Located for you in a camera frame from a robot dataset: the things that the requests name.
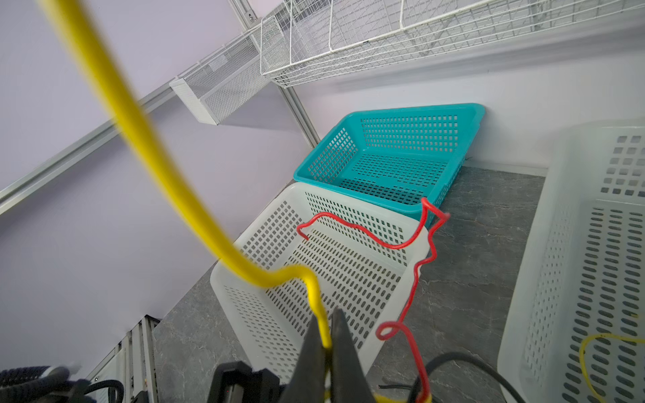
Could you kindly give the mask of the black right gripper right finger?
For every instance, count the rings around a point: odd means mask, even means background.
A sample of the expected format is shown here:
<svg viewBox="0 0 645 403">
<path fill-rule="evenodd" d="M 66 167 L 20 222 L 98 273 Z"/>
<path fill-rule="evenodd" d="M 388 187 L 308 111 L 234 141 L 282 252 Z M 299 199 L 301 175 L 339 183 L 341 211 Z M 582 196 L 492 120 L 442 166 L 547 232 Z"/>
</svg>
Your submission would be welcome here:
<svg viewBox="0 0 645 403">
<path fill-rule="evenodd" d="M 331 401 L 336 403 L 375 402 L 354 347 L 344 312 L 332 314 L 332 349 L 330 357 Z"/>
</svg>

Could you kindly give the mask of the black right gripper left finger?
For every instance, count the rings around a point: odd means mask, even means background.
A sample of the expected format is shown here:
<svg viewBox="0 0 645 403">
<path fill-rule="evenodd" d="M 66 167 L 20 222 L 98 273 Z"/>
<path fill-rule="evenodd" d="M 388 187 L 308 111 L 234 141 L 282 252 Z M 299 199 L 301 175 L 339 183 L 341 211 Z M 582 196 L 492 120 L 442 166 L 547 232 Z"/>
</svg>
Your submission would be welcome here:
<svg viewBox="0 0 645 403">
<path fill-rule="evenodd" d="M 316 317 L 305 333 L 302 349 L 291 380 L 280 402 L 324 402 L 327 351 L 322 344 Z"/>
</svg>

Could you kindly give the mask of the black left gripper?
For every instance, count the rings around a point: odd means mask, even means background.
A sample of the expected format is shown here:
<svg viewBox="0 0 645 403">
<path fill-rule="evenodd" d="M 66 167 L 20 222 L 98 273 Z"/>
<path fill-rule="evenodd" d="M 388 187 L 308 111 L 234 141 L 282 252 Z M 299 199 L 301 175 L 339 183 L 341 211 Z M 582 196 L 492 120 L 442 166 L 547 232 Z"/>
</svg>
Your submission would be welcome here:
<svg viewBox="0 0 645 403">
<path fill-rule="evenodd" d="M 207 402 L 277 402 L 280 379 L 268 369 L 253 369 L 243 361 L 220 364 L 213 373 Z"/>
</svg>

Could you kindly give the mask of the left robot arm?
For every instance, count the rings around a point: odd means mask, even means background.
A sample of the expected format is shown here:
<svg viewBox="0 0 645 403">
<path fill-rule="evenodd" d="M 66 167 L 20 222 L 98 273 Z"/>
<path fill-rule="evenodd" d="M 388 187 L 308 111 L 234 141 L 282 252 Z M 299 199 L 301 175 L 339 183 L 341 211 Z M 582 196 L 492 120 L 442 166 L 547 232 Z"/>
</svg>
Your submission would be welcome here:
<svg viewBox="0 0 645 403">
<path fill-rule="evenodd" d="M 65 366 L 35 366 L 1 371 L 2 402 L 94 402 L 104 391 L 108 402 L 124 402 L 124 383 L 106 379 L 71 380 Z M 244 362 L 221 364 L 213 374 L 208 402 L 277 402 L 285 386 L 267 369 L 253 371 Z"/>
</svg>

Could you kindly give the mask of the white plastic basket near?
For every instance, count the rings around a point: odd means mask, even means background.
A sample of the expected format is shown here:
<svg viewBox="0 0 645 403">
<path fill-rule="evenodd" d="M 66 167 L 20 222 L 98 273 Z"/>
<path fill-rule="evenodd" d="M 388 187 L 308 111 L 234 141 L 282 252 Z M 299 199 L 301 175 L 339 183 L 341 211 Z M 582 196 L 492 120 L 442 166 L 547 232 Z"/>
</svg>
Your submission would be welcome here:
<svg viewBox="0 0 645 403">
<path fill-rule="evenodd" d="M 363 370 L 381 350 L 376 328 L 398 319 L 414 266 L 429 251 L 428 232 L 416 219 L 300 182 L 277 196 L 235 244 L 268 271 L 311 269 L 327 312 L 343 310 Z M 304 283 L 264 289 L 217 264 L 211 286 L 250 366 L 288 383 L 312 321 Z"/>
</svg>

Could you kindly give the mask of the white plastic basket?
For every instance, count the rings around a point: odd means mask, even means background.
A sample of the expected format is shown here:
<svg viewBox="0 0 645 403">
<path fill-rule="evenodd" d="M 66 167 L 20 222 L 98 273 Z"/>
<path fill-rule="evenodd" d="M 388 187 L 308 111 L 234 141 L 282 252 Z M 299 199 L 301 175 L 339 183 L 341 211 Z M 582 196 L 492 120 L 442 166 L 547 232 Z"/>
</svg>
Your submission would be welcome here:
<svg viewBox="0 0 645 403">
<path fill-rule="evenodd" d="M 398 319 L 414 266 L 429 251 L 428 232 L 416 219 L 300 182 L 277 196 L 235 244 L 268 271 L 311 269 L 327 312 L 343 310 L 363 370 L 381 350 L 376 328 Z M 288 383 L 312 321 L 304 283 L 264 289 L 217 264 L 211 286 L 250 366 Z"/>
<path fill-rule="evenodd" d="M 497 369 L 508 401 L 643 401 L 643 119 L 583 124 L 557 142 Z"/>
</svg>

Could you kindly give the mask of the teal plastic basket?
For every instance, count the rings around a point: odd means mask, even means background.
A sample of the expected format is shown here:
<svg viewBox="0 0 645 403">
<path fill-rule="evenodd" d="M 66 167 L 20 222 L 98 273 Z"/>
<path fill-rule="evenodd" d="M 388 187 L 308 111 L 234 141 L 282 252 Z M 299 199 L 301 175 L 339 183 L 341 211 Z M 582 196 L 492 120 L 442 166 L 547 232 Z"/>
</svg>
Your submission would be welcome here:
<svg viewBox="0 0 645 403">
<path fill-rule="evenodd" d="M 295 181 L 421 217 L 440 207 L 485 117 L 478 103 L 354 112 L 305 158 Z"/>
</svg>

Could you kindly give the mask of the white plastic basket far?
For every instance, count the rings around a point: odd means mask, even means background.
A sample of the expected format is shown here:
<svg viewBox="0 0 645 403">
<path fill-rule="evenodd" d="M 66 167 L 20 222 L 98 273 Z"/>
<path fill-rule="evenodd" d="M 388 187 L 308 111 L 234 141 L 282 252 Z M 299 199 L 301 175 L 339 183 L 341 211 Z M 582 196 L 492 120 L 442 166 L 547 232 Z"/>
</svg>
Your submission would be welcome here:
<svg viewBox="0 0 645 403">
<path fill-rule="evenodd" d="M 508 401 L 643 401 L 643 119 L 583 124 L 557 142 L 497 369 Z"/>
</svg>

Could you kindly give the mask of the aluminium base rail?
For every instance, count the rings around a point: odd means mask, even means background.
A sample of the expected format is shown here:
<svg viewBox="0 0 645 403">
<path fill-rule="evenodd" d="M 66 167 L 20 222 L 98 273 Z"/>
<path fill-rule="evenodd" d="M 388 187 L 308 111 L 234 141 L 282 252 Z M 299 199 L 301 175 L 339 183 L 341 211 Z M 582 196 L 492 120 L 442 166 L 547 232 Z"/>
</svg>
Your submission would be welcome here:
<svg viewBox="0 0 645 403">
<path fill-rule="evenodd" d="M 158 402 L 152 332 L 160 320 L 146 315 L 89 374 L 92 384 L 118 380 L 123 402 Z"/>
</svg>

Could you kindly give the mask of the white mesh wall box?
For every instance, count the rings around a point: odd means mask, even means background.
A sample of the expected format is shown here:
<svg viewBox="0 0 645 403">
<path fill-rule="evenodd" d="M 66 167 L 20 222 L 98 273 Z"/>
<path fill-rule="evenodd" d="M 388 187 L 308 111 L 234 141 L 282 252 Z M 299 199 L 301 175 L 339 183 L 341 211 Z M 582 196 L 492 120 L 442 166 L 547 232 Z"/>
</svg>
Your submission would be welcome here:
<svg viewBox="0 0 645 403">
<path fill-rule="evenodd" d="M 256 27 L 178 75 L 170 88 L 198 122 L 219 125 L 269 83 L 260 74 Z"/>
</svg>

